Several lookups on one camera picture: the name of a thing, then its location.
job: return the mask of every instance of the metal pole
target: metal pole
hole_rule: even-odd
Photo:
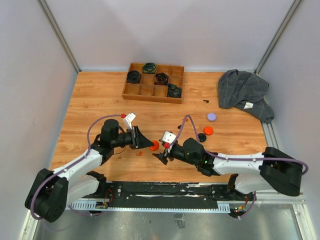
[[[74,70],[76,71],[76,73],[81,72],[81,69],[80,69],[80,67],[79,67],[74,55],[72,54],[72,52],[71,52],[71,50],[70,50],[70,48],[69,48],[69,46],[68,46],[68,44],[67,44],[67,42],[66,42],[66,40],[65,40],[65,38],[63,36],[63,34],[62,34],[62,32],[61,32],[61,30],[60,30],[60,28],[59,28],[59,26],[58,26],[58,24],[57,24],[57,22],[56,22],[56,20],[55,20],[55,18],[53,16],[52,12],[51,12],[51,10],[50,10],[46,0],[37,0],[37,2],[39,3],[40,8],[42,9],[46,19],[48,20],[49,24],[51,25],[52,30],[53,30],[56,38],[60,42],[61,47],[63,48],[66,56],[68,57],[71,65],[73,66]]]
[[[280,38],[282,37],[283,33],[285,32],[287,26],[289,25],[290,21],[292,20],[294,14],[297,12],[299,6],[304,0],[294,0],[292,5],[290,6],[288,12],[286,13],[280,27],[276,31],[270,45],[268,46],[267,50],[265,51],[259,65],[257,66],[256,70],[254,71],[255,74],[259,74],[262,68],[265,66],[268,58],[270,57],[271,53],[275,49],[277,43],[279,42]]]

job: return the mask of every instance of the orange bottle cap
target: orange bottle cap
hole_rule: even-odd
[[[206,127],[204,128],[203,132],[204,132],[205,135],[211,135],[211,134],[214,133],[214,130],[213,130],[212,127],[206,126]]]
[[[150,147],[149,147],[150,150],[151,150],[151,151],[157,151],[157,150],[159,149],[159,143],[158,143],[158,141],[157,141],[157,140],[152,140],[152,142],[153,142],[153,146],[150,146]]]

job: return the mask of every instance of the metal floor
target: metal floor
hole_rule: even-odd
[[[242,220],[225,213],[186,213],[184,228],[169,212],[113,212],[99,217],[65,211],[38,224],[33,240],[301,240],[291,204],[255,205]]]

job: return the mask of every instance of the white wall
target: white wall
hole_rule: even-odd
[[[82,70],[254,70],[293,0],[47,0]]]
[[[302,178],[312,222],[320,237],[320,1],[306,0],[294,16],[261,77],[280,146],[309,164]]]
[[[0,7],[0,239],[17,240],[37,172],[50,166],[76,73],[36,0]]]

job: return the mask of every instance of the small red object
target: small red object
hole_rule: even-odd
[[[205,135],[211,135],[214,133],[214,130],[212,127],[210,126],[206,126],[204,129],[203,129],[203,132]]]
[[[170,144],[168,142],[166,142],[164,145],[163,145],[166,149],[170,148]]]
[[[150,150],[151,150],[151,151],[157,151],[157,150],[159,149],[159,143],[158,143],[158,141],[157,141],[157,140],[152,140],[152,142],[153,142],[153,146],[150,146],[150,147],[149,147]]]

